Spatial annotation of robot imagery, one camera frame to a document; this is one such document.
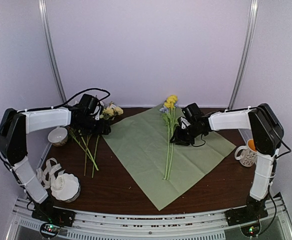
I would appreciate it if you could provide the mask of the cream fake flower bunch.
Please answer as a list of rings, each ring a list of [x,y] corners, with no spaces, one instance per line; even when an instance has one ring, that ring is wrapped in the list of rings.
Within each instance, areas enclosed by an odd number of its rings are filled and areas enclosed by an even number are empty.
[[[116,116],[120,116],[124,113],[124,110],[119,107],[119,106],[116,106],[112,101],[109,103],[109,105],[105,106],[103,105],[102,106],[102,111],[99,113],[99,119],[105,119],[105,120],[114,120]],[[99,143],[99,140],[100,140],[100,137],[102,135],[96,135],[96,141],[95,141],[95,147],[94,147],[94,155],[93,155],[93,158],[94,158],[94,161],[96,162],[96,157],[97,157],[97,150],[98,150],[98,143]]]

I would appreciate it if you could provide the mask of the blue fake flower stem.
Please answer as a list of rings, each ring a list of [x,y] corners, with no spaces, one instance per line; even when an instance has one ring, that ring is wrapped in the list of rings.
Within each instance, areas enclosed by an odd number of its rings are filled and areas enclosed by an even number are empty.
[[[165,170],[163,180],[168,179],[168,170],[169,170],[169,154],[170,154],[170,139],[171,139],[171,126],[172,126],[172,119],[171,119],[171,109],[167,107],[165,104],[160,109],[162,113],[162,119],[165,122],[167,128],[167,150],[166,150],[166,160],[165,160]]]

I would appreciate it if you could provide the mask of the yellow fake flower stem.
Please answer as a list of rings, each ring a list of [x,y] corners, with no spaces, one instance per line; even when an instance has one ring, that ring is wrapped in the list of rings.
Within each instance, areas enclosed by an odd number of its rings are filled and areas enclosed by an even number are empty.
[[[175,126],[176,126],[176,104],[178,102],[178,97],[176,95],[170,95],[167,97],[163,104],[162,118],[165,121],[167,127],[167,153],[166,153],[166,162],[165,162],[165,171],[163,179],[168,181],[172,169],[173,161],[173,150],[174,146],[171,143],[171,138],[174,135]]]

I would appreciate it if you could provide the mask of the green wrapping paper sheet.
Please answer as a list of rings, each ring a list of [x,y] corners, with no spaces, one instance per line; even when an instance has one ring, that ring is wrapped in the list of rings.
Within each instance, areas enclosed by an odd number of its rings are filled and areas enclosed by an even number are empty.
[[[159,211],[211,172],[236,147],[217,132],[197,137],[196,145],[206,141],[201,147],[176,145],[169,180],[163,180],[167,127],[159,105],[113,124],[104,140]]]

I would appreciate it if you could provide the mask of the pink fake flower stem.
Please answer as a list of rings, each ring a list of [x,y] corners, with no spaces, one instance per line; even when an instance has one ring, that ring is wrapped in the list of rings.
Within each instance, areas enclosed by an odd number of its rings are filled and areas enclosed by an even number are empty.
[[[91,161],[94,163],[94,158],[92,156],[92,153],[89,149],[89,141],[90,136],[86,135],[84,136],[80,130],[75,130],[72,127],[67,128],[68,134],[70,137],[77,143],[77,145],[84,151],[84,170],[83,174],[84,176],[87,175],[87,168],[88,168],[88,162]]]

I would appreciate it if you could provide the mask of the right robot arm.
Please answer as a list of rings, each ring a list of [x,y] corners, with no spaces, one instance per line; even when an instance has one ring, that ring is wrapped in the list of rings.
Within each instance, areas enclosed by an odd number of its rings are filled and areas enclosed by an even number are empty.
[[[189,146],[198,136],[220,130],[248,129],[256,149],[256,168],[249,195],[261,201],[276,174],[279,149],[283,145],[284,128],[267,103],[257,107],[217,111],[204,114],[196,103],[182,109],[170,143]]]

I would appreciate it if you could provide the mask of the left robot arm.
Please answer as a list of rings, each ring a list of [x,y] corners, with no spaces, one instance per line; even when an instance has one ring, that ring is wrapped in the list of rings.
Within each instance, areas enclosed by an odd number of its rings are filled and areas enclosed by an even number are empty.
[[[0,159],[30,199],[41,204],[37,211],[47,222],[55,221],[58,211],[45,202],[49,199],[48,192],[29,163],[27,135],[39,130],[67,126],[87,135],[108,135],[111,127],[110,122],[100,116],[103,109],[101,100],[84,93],[75,105],[69,105],[66,101],[50,107],[24,110],[8,108],[3,114],[0,122]]]

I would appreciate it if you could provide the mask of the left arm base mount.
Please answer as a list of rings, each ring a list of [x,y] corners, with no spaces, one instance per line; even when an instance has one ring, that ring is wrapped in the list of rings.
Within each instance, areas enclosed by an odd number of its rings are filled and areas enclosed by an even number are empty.
[[[26,208],[31,211],[31,217],[42,221],[39,233],[46,240],[55,238],[63,227],[72,227],[76,213],[72,210],[57,208],[49,196],[42,203],[37,203],[27,193],[29,203]]]

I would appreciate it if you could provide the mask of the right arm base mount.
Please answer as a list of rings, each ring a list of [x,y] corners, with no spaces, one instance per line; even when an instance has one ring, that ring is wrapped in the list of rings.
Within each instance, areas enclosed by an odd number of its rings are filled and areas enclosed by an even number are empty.
[[[261,219],[269,216],[265,205],[267,199],[268,195],[262,200],[256,200],[248,195],[245,206],[225,211],[228,226],[241,225],[240,229],[244,236],[257,237],[262,233]]]

